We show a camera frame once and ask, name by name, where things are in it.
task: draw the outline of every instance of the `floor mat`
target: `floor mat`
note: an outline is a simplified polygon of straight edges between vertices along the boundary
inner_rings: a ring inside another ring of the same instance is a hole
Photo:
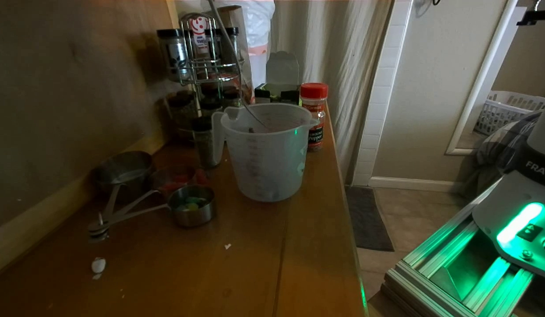
[[[363,188],[345,188],[345,202],[356,247],[391,253],[393,244],[377,212],[373,193]]]

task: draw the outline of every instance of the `jar lid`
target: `jar lid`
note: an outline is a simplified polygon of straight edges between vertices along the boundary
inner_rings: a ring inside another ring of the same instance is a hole
[[[162,29],[155,33],[158,40],[179,40],[181,31],[179,29]]]
[[[225,29],[225,34],[230,36],[230,38],[237,36],[237,27]]]
[[[299,92],[301,92],[303,100],[326,100],[327,98],[327,85],[324,85],[324,84],[303,84]]]

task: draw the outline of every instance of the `tile floor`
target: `tile floor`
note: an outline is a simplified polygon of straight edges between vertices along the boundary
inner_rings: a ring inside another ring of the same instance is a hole
[[[375,189],[373,196],[394,253],[357,249],[359,274],[368,299],[379,293],[382,276],[398,260],[463,207],[461,200],[446,193]]]

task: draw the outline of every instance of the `green light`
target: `green light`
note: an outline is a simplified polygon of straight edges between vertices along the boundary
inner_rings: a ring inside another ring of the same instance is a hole
[[[363,284],[359,284],[359,297],[361,297],[361,307],[363,311],[366,311],[366,295],[364,295]]]
[[[521,212],[497,235],[500,246],[507,246],[518,232],[521,232],[532,219],[535,219],[545,210],[539,203],[528,203]]]

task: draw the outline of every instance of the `wooden countertop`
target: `wooden countertop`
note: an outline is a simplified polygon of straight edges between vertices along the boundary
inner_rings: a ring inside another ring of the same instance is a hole
[[[190,154],[167,145],[155,166],[195,166]],[[364,316],[329,128],[287,202],[243,198],[227,159],[207,186],[216,217],[197,230],[156,212],[89,244],[86,228],[103,202],[89,203],[0,276],[0,316]],[[107,262],[98,281],[93,258]]]

